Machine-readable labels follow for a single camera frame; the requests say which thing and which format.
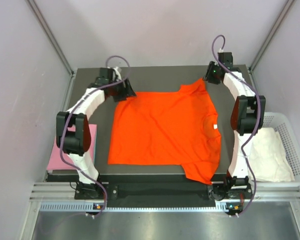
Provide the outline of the folded light blue t-shirt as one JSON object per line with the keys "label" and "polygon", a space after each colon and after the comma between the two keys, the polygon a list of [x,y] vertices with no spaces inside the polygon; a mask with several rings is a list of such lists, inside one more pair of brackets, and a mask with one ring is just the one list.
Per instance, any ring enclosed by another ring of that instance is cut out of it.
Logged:
{"label": "folded light blue t-shirt", "polygon": [[94,167],[96,168],[97,164],[97,133],[98,133],[98,127],[95,124],[95,131],[94,131]]}

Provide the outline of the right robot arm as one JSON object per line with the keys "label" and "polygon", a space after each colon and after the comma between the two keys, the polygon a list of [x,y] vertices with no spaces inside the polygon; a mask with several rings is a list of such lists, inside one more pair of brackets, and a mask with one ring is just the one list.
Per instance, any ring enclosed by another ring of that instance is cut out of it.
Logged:
{"label": "right robot arm", "polygon": [[248,157],[251,153],[252,138],[263,126],[266,99],[258,95],[255,89],[245,81],[239,68],[233,66],[231,52],[219,50],[216,61],[209,63],[204,80],[215,85],[222,83],[229,89],[235,100],[230,117],[230,125],[234,133],[234,147],[223,185],[224,194],[229,198],[234,198],[242,190],[250,188],[250,180],[255,180]]}

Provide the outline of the white plastic basket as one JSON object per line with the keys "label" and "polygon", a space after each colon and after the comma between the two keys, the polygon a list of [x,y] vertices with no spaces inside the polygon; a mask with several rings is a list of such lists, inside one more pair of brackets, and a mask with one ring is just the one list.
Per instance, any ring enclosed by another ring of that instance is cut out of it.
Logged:
{"label": "white plastic basket", "polygon": [[292,169],[295,181],[291,182],[257,182],[258,187],[292,188],[300,187],[300,147],[288,119],[280,113],[266,112],[264,114],[263,128],[273,128],[279,133],[286,159]]}

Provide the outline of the orange t-shirt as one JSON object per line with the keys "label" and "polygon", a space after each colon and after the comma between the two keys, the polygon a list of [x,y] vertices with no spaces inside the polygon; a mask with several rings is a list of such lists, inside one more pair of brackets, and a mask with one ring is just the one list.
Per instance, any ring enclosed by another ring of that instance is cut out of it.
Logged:
{"label": "orange t-shirt", "polygon": [[218,113],[203,79],[175,92],[138,92],[117,104],[108,163],[177,165],[211,184],[220,162]]}

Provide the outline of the folded pink t-shirt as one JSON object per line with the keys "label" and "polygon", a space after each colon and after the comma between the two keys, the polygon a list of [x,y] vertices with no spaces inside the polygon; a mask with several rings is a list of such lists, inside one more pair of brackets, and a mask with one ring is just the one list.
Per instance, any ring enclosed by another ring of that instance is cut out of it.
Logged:
{"label": "folded pink t-shirt", "polygon": [[[90,129],[90,134],[91,134],[91,145],[89,148],[89,153],[92,159],[92,162],[94,162],[94,131],[95,131],[95,126],[94,124],[89,124],[89,129]],[[60,158],[60,150],[57,147],[56,140],[54,140],[54,145],[52,148],[50,160],[47,166],[47,171],[56,171],[56,170],[75,170],[74,167],[69,166],[62,162]]]}

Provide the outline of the white t-shirt in basket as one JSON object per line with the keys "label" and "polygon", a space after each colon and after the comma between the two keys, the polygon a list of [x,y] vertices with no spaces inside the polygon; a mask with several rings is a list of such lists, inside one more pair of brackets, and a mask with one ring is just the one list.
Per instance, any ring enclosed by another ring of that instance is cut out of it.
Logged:
{"label": "white t-shirt in basket", "polygon": [[259,182],[295,181],[280,135],[273,128],[261,128],[252,139],[248,161],[249,177]]}

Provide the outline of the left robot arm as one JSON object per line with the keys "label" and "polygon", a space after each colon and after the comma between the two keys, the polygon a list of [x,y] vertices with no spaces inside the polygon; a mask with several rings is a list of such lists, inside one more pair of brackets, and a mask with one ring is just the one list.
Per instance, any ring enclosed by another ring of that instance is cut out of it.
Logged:
{"label": "left robot arm", "polygon": [[98,182],[99,172],[90,154],[92,137],[89,118],[109,97],[120,102],[135,96],[128,77],[122,77],[119,67],[102,67],[99,76],[88,85],[77,103],[67,111],[58,112],[56,145],[61,161],[73,167],[79,175],[78,193],[92,198],[107,195]]}

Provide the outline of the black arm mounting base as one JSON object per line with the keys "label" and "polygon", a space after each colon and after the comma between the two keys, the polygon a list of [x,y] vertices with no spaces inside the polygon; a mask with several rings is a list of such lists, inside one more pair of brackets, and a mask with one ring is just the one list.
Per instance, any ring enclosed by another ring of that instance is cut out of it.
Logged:
{"label": "black arm mounting base", "polygon": [[245,201],[252,195],[247,180],[239,189],[230,180],[217,180],[211,185],[187,180],[182,174],[103,174],[97,184],[79,182],[76,175],[49,174],[48,183],[67,183],[78,200],[106,200],[110,206],[162,207],[210,205],[215,201]]}

